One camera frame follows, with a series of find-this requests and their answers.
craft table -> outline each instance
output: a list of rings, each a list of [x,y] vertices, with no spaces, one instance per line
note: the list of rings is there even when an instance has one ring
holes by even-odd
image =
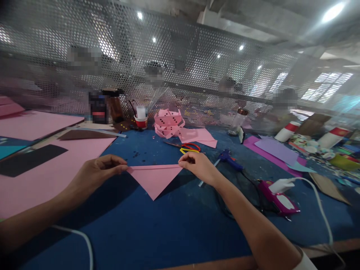
[[[224,128],[209,127],[208,130],[218,140],[217,148],[199,145],[212,162],[222,150],[230,149],[232,157],[255,179],[276,181],[292,177],[240,145],[239,138],[228,136]],[[128,138],[117,138],[103,155],[119,155],[129,166],[176,164],[182,155],[178,148],[163,143],[165,139],[157,135],[153,139],[153,130],[126,134]],[[178,138],[170,141],[180,142]],[[335,177],[313,161],[308,160],[308,165],[320,174]],[[224,163],[220,163],[218,169],[236,183],[253,204],[259,203],[254,186],[242,175]],[[98,270],[160,269],[251,255],[239,226],[219,209],[214,189],[208,185],[199,188],[199,182],[183,169],[152,201],[144,189],[124,173],[105,182],[81,207],[57,224],[88,235]],[[287,195],[297,203],[301,213],[293,215],[292,222],[274,213],[268,213],[268,219],[293,243],[301,246],[327,243],[328,233],[310,185],[297,180]],[[322,193],[319,195],[334,241],[359,238],[360,209]],[[21,269],[89,268],[84,239],[52,228],[13,256],[13,261],[22,265]]]

red scissors handle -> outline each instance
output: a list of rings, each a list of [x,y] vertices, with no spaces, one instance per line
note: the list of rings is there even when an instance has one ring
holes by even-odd
[[[186,147],[186,148],[188,148],[188,149],[191,149],[191,150],[196,150],[196,151],[201,152],[201,148],[200,148],[198,145],[196,145],[196,144],[192,144],[192,143],[185,143],[185,144],[183,144],[181,147]]]

perforated metal screen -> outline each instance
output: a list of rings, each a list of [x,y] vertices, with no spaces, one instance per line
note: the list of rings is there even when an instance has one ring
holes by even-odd
[[[157,89],[146,81],[152,63],[166,90],[150,116],[176,107],[189,124],[228,125],[242,107],[256,122],[272,109],[273,93],[292,88],[299,119],[320,112],[333,125],[359,124],[354,70],[115,0],[11,1],[0,51],[0,93],[32,109],[84,113],[88,91],[121,88],[130,117],[128,100],[147,105]],[[222,92],[224,80],[233,84]]]

ceiling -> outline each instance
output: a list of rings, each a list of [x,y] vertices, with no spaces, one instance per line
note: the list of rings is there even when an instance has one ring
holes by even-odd
[[[306,53],[318,47],[323,54],[315,57],[360,67],[359,0],[121,1],[291,50]],[[345,3],[342,12],[321,23],[326,11],[340,2]]]

hand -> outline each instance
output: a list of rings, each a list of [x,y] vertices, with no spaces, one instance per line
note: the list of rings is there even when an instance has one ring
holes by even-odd
[[[82,204],[110,177],[128,169],[127,162],[115,155],[106,155],[86,161],[74,179],[58,196],[70,199],[74,207]]]
[[[224,176],[203,153],[187,152],[179,159],[179,166],[189,170],[201,181],[213,187],[224,179]]]

